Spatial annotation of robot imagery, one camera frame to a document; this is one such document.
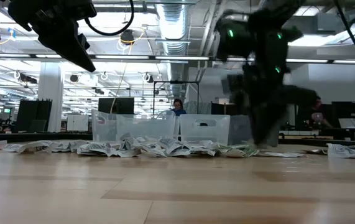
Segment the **ductwork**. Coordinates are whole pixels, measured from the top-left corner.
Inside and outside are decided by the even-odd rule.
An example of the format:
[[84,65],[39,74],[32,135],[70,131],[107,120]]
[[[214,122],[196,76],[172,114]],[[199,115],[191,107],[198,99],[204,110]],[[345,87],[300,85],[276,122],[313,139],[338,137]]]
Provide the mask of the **ductwork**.
[[[187,35],[188,7],[180,4],[158,4],[156,9],[159,15],[159,29],[163,39],[180,40]],[[187,44],[180,42],[163,42],[166,55],[186,55]],[[168,63],[167,73],[169,80],[187,81],[188,66],[184,63]],[[184,98],[185,85],[171,85],[174,98]]]

